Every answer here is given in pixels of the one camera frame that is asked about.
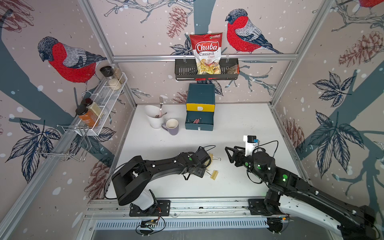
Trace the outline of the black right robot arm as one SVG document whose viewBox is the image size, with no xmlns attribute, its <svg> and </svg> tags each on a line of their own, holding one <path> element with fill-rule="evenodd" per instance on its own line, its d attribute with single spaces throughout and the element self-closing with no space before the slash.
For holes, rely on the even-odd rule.
<svg viewBox="0 0 384 240">
<path fill-rule="evenodd" d="M 262 200 L 250 199 L 254 215 L 289 215 L 305 219 L 341 236 L 344 240 L 377 240 L 375 212 L 368 206 L 357 207 L 313 187 L 298 175 L 276 166 L 264 150 L 246 153 L 245 148 L 225 148 L 230 163 L 245 167 L 248 174 L 267 185 Z"/>
</svg>

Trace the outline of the teal drawer cabinet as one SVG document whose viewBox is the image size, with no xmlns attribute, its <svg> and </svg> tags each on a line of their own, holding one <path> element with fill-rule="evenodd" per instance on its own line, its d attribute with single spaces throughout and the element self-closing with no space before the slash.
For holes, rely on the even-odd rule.
<svg viewBox="0 0 384 240">
<path fill-rule="evenodd" d="M 186 102 L 186 130 L 213 131 L 215 103 L 214 85 L 189 84 Z"/>
</svg>

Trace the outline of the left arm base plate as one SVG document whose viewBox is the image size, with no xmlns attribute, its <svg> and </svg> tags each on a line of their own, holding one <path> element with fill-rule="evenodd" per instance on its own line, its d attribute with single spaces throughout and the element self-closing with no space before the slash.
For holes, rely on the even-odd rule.
<svg viewBox="0 0 384 240">
<path fill-rule="evenodd" d="M 167 217 L 170 214 L 170 200 L 158 200 L 146 210 L 142 210 L 139 206 L 130 205 L 130 217 Z"/>
</svg>

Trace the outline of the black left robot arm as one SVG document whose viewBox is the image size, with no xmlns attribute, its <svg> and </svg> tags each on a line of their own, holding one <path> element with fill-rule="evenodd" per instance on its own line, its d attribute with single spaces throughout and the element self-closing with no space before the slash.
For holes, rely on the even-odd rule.
<svg viewBox="0 0 384 240">
<path fill-rule="evenodd" d="M 196 152 L 182 152 L 173 158 L 156 161 L 135 156 L 112 175 L 118 204 L 125 206 L 133 203 L 149 182 L 162 177 L 188 174 L 202 178 L 211 162 L 203 147 Z"/>
</svg>

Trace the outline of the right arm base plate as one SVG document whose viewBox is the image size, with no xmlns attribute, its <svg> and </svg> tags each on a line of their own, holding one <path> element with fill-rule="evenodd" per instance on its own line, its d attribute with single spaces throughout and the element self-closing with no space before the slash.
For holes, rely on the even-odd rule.
<svg viewBox="0 0 384 240">
<path fill-rule="evenodd" d="M 287 216 L 287 214 L 281 212 L 278 207 L 267 208 L 264 199 L 248 199 L 248 210 L 253 216 Z"/>
</svg>

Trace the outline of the teal drawer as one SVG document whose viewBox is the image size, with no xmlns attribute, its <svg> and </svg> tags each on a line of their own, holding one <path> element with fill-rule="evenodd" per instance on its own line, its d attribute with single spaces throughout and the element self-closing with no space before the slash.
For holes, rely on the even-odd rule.
<svg viewBox="0 0 384 240">
<path fill-rule="evenodd" d="M 185 128 L 186 130 L 213 131 L 214 113 L 187 111 Z"/>
</svg>

